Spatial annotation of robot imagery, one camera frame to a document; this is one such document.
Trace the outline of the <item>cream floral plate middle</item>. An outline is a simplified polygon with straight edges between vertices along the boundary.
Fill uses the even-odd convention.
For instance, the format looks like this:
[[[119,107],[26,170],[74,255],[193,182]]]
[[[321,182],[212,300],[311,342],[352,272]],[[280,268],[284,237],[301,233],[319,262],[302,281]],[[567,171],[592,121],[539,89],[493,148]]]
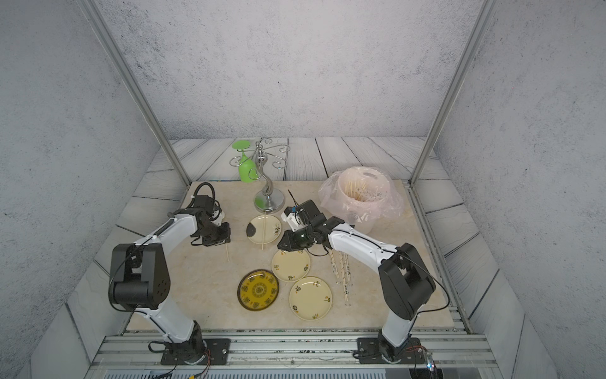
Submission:
[[[309,274],[310,255],[304,251],[278,250],[271,260],[271,271],[282,281],[296,282]]]

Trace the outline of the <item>silver metal hook stand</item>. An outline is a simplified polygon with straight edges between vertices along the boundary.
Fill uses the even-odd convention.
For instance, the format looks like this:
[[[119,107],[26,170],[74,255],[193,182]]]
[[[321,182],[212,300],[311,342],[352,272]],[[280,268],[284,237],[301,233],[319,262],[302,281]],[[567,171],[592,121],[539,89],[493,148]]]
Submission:
[[[248,141],[251,142],[249,149],[255,150],[251,154],[259,175],[255,182],[262,181],[264,183],[263,187],[254,196],[253,205],[260,213],[277,213],[285,204],[285,195],[280,189],[275,188],[273,177],[278,171],[286,167],[286,155],[290,147],[287,143],[273,142],[271,138],[266,137],[262,137],[258,141]]]

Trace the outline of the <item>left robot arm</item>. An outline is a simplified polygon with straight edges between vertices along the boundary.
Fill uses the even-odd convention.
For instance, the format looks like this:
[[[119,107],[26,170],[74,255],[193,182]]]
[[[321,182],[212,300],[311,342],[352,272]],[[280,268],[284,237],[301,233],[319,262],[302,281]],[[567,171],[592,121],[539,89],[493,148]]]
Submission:
[[[183,240],[193,246],[211,247],[230,242],[230,225],[211,183],[201,183],[190,202],[170,214],[165,224],[134,243],[112,250],[107,297],[119,312],[139,314],[161,333],[148,345],[159,344],[166,366],[223,366],[229,339],[205,339],[200,325],[186,316],[170,296],[167,255]]]

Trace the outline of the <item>cream plate with black spot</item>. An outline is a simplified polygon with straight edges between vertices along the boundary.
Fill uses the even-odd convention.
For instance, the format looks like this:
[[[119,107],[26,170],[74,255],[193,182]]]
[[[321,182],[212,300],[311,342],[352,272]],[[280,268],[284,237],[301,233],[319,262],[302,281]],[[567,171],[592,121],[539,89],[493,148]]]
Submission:
[[[272,215],[257,216],[246,226],[246,236],[252,243],[265,245],[279,238],[282,232],[282,222]]]

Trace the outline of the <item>cream floral plate front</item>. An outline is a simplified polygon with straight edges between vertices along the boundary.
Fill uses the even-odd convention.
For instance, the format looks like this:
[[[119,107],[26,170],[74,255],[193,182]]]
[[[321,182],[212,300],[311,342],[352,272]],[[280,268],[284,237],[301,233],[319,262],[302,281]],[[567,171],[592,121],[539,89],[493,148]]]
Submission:
[[[319,277],[304,277],[297,281],[289,294],[290,310],[303,321],[316,321],[328,315],[333,295],[328,284]]]

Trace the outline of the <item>aluminium frame post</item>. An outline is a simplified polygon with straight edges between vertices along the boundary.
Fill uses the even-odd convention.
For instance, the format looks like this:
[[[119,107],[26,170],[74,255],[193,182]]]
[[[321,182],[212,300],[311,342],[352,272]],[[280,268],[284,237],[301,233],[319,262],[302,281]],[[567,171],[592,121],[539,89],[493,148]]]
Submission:
[[[165,134],[158,118],[152,110],[150,103],[142,92],[140,85],[137,83],[137,79],[135,78],[133,71],[130,69],[121,49],[115,41],[115,38],[113,38],[98,6],[92,0],[79,0],[77,1],[77,4],[92,27],[93,32],[106,52],[108,58],[118,71],[123,84],[133,98],[134,103],[137,105],[140,113],[142,113],[148,127],[158,141],[160,148],[162,148],[166,154],[167,159],[178,173],[181,181],[183,181],[186,186],[190,186],[193,182],[192,179],[187,174],[186,169],[184,169],[177,153],[175,152],[175,149],[169,142],[169,139],[167,138],[167,135]]]
[[[448,86],[448,90],[446,91],[445,97],[440,105],[437,116],[435,117],[425,139],[421,154],[412,171],[412,176],[409,180],[410,187],[415,187],[416,183],[421,178],[421,174],[429,160],[431,151],[436,146],[440,134],[445,127],[448,115],[450,114],[451,109],[455,104],[457,95],[462,88],[466,74],[472,66],[473,60],[478,52],[482,38],[489,26],[489,22],[494,14],[497,3],[498,2],[496,0],[485,0],[481,4],[477,20],[475,21],[470,33],[470,37],[462,51],[462,55],[459,63],[457,64],[451,83]]]

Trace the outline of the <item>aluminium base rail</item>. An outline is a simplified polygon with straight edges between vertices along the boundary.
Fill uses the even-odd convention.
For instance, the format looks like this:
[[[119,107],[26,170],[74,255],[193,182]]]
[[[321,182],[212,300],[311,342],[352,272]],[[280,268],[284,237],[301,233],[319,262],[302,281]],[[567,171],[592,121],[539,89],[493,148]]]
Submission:
[[[452,329],[416,331],[398,361],[379,352],[374,330],[205,331],[205,339],[229,339],[227,362],[214,369],[404,369],[414,377],[500,378],[496,358],[482,335]]]

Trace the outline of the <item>yellow patterned plate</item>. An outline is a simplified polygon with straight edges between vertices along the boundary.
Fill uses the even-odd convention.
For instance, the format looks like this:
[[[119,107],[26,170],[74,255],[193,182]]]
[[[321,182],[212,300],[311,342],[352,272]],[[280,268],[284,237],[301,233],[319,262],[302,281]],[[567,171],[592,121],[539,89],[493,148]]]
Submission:
[[[238,284],[240,305],[249,311],[261,311],[270,307],[278,298],[279,281],[266,270],[258,269],[246,274]]]

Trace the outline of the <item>white bucket with pink bag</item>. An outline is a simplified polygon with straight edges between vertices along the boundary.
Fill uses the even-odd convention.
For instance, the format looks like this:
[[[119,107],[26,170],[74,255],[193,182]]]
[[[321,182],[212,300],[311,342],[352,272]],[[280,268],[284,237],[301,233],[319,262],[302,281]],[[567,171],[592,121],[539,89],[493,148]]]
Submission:
[[[320,206],[362,233],[375,222],[396,219],[404,200],[395,183],[375,167],[349,167],[333,173],[320,187]]]

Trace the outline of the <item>right aluminium frame post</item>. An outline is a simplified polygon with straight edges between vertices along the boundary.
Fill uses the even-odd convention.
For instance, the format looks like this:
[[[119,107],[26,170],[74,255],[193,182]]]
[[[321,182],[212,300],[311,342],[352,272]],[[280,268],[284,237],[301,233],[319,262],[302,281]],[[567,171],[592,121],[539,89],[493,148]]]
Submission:
[[[451,83],[448,86],[448,90],[446,91],[445,97],[440,105],[437,116],[435,117],[425,139],[421,154],[412,171],[412,176],[409,180],[410,187],[415,187],[416,183],[421,178],[421,174],[429,160],[431,151],[436,146],[440,134],[445,127],[448,115],[450,114],[451,109],[455,104],[457,95],[462,88],[466,74],[472,66],[473,60],[478,52],[482,38],[489,26],[489,22],[494,14],[497,3],[498,2],[496,0],[485,0],[481,4],[477,20],[475,21],[470,33],[470,37],[462,51],[462,55],[459,63],[457,64]]]

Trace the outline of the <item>cream floral plate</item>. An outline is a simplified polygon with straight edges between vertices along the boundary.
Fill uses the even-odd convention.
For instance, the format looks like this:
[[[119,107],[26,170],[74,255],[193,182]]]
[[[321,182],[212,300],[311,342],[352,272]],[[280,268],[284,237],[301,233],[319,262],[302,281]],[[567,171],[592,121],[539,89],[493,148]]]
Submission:
[[[304,277],[297,281],[289,294],[290,310],[303,321],[316,321],[328,315],[333,295],[328,284],[319,277]]]
[[[296,282],[309,274],[310,255],[304,251],[278,250],[271,260],[271,271],[282,281]]]

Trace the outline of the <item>wrapped chopsticks on table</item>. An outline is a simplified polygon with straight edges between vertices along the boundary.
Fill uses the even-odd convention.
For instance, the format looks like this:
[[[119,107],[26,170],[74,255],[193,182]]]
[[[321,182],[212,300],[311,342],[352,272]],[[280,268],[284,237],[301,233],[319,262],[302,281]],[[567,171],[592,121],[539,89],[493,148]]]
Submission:
[[[344,252],[340,253],[342,269],[342,287],[344,293],[344,302],[346,307],[350,307],[350,262]]]
[[[336,259],[335,259],[335,256],[334,256],[332,250],[328,251],[328,256],[330,257],[332,272],[335,275],[336,280],[339,281],[340,280],[339,269],[338,269]]]

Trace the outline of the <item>left aluminium frame post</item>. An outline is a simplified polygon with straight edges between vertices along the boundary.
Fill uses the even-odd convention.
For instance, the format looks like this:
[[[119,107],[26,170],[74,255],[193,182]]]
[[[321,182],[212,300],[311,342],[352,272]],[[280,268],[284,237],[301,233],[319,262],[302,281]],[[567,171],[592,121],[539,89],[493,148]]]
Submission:
[[[181,181],[183,181],[186,186],[190,186],[193,182],[192,179],[187,174],[186,169],[184,169],[177,153],[175,152],[175,149],[169,142],[169,139],[167,138],[167,135],[165,134],[158,118],[152,110],[150,103],[142,92],[140,85],[137,83],[137,79],[135,78],[133,71],[130,69],[121,49],[115,41],[115,38],[113,38],[98,6],[92,0],[79,0],[77,1],[77,4],[92,27],[93,32],[106,52],[108,58],[118,71],[123,84],[133,98],[134,103],[137,105],[140,113],[142,113],[148,127],[158,141],[160,148],[162,148],[166,154],[167,159],[178,173]]]

